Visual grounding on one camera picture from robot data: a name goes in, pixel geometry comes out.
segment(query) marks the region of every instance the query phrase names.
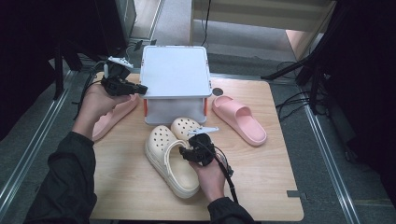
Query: black stand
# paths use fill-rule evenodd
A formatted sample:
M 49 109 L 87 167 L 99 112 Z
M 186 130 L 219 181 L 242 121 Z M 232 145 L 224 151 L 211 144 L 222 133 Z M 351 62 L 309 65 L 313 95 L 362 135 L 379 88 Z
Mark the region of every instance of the black stand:
M 332 41 L 333 44 L 336 42 L 334 39 L 339 36 L 340 26 L 350 9 L 350 4 L 347 6 L 341 5 L 337 13 L 332 15 L 332 20 L 326 33 L 320 39 L 318 45 L 315 47 L 311 54 L 301 59 L 299 62 L 293 63 L 292 65 L 267 77 L 261 77 L 261 79 L 274 80 L 278 77 L 286 75 L 288 72 L 294 71 L 295 69 L 302 67 L 302 70 L 296 78 L 296 83 L 297 85 L 302 86 L 306 84 L 312 77 L 312 86 L 309 95 L 309 106 L 312 112 L 316 115 L 318 113 L 318 111 L 316 110 L 318 84 L 320 77 L 323 75 L 323 60 L 325 60 L 325 57 L 328 55 L 327 53 L 325 53 L 325 50 L 326 48 L 328 48 L 330 41 Z
M 58 40 L 57 46 L 55 47 L 55 95 L 53 100 L 57 100 L 64 91 L 64 63 L 63 56 L 70 69 L 73 71 L 80 71 L 82 68 L 82 62 L 78 57 L 78 52 L 81 52 L 88 56 L 95 62 L 99 62 L 102 59 L 90 53 L 78 44 L 75 44 L 68 40 Z

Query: slipper strap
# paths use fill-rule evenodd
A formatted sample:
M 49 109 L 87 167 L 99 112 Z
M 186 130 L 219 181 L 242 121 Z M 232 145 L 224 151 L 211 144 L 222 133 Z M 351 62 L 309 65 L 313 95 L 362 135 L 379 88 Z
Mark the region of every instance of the slipper strap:
M 250 108 L 244 104 L 239 103 L 238 101 L 231 100 L 219 105 L 219 111 L 224 116 L 224 118 L 235 118 L 236 112 L 240 109 L 246 109 L 251 115 Z

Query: wooden table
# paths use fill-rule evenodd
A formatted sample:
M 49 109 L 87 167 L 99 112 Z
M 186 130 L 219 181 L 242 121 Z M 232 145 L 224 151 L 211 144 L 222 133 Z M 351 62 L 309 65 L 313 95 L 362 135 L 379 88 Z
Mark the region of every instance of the wooden table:
M 138 83 L 138 75 L 128 79 Z M 237 132 L 211 109 L 215 96 L 208 98 L 207 127 L 215 146 L 233 167 L 232 180 L 239 203 L 253 218 L 299 221 L 304 212 L 300 198 L 287 190 L 297 190 L 283 134 L 268 83 L 264 81 L 211 78 L 212 88 L 243 102 L 267 131 L 260 147 L 247 144 Z M 178 198 L 151 166 L 144 152 L 154 126 L 144 121 L 143 101 L 94 145 L 96 154 L 95 193 L 98 201 L 91 218 L 130 220 L 209 220 L 208 202 L 202 193 L 187 200 Z M 226 196 L 232 198 L 228 184 Z

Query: box lid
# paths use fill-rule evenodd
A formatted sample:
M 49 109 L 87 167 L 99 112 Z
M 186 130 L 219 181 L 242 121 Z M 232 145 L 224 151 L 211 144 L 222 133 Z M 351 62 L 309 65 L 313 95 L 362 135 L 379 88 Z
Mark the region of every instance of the box lid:
M 146 46 L 140 82 L 144 99 L 206 98 L 211 95 L 206 49 L 186 46 Z

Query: hand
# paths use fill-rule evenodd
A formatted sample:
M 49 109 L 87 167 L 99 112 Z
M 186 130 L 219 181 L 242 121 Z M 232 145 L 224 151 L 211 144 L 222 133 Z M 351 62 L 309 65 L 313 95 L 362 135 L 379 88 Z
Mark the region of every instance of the hand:
M 198 174 L 201 189 L 210 203 L 224 197 L 225 177 L 216 160 L 207 166 L 190 161 L 190 166 Z
M 72 131 L 92 139 L 93 127 L 99 118 L 130 99 L 130 95 L 110 96 L 102 85 L 91 85 L 85 93 Z

